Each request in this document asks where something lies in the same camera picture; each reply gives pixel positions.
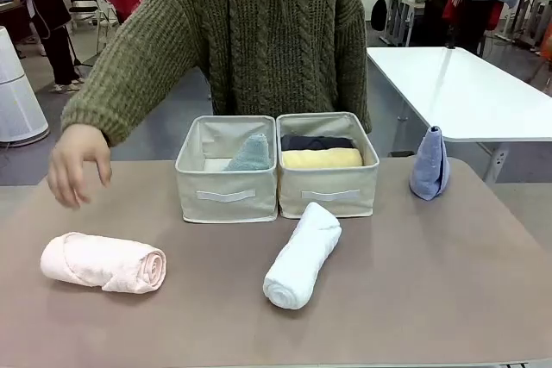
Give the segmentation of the person's right hand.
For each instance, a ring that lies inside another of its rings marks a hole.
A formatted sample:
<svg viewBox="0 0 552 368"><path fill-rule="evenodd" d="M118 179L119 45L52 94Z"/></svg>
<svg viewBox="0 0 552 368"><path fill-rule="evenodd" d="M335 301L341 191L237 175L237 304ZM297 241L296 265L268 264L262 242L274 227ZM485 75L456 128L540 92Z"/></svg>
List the person's right hand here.
<svg viewBox="0 0 552 368"><path fill-rule="evenodd" d="M110 183L110 148L103 133L89 125L66 128L54 146L48 165L47 184L56 201L69 209L79 209L91 199L85 188L84 164L94 163L103 186Z"/></svg>

